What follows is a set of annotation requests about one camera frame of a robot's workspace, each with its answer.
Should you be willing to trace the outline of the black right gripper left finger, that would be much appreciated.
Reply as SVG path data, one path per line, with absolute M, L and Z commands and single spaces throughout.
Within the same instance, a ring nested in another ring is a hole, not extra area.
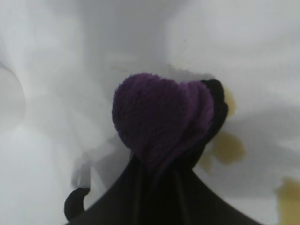
M 141 163 L 132 157 L 112 187 L 87 210 L 90 188 L 77 188 L 67 198 L 69 225 L 137 225 L 141 200 Z

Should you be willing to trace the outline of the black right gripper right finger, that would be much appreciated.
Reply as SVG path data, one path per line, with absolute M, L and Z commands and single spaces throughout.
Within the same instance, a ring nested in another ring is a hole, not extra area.
M 209 189 L 188 165 L 180 165 L 180 215 L 183 225 L 259 225 Z

